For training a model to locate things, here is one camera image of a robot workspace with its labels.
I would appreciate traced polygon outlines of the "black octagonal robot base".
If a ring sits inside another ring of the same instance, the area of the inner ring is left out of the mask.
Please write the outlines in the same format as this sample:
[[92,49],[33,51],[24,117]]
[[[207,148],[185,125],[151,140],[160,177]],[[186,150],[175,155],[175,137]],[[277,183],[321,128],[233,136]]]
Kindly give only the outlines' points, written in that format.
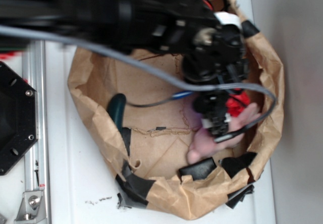
[[1,176],[37,141],[36,91],[1,62]]

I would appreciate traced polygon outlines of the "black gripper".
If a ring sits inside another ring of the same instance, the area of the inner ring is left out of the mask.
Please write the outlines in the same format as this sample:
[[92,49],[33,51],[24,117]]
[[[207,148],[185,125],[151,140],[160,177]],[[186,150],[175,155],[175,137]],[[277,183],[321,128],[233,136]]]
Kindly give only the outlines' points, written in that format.
[[[216,12],[214,16],[218,27],[201,29],[193,39],[195,50],[183,58],[185,80],[197,85],[240,83],[249,73],[240,19],[228,12]],[[227,101],[242,92],[240,88],[208,90],[193,101],[193,109],[202,115],[202,125],[211,135],[228,132]]]

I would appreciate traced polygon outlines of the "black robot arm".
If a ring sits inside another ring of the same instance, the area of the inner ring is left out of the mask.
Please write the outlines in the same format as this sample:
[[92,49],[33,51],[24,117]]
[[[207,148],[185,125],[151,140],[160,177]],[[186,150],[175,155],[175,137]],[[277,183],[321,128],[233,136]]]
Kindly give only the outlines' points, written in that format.
[[134,49],[180,53],[186,82],[201,95],[194,108],[219,142],[231,131],[225,106],[248,74],[243,30],[229,0],[215,12],[209,0],[1,0],[1,52],[32,40],[73,44],[126,62]]

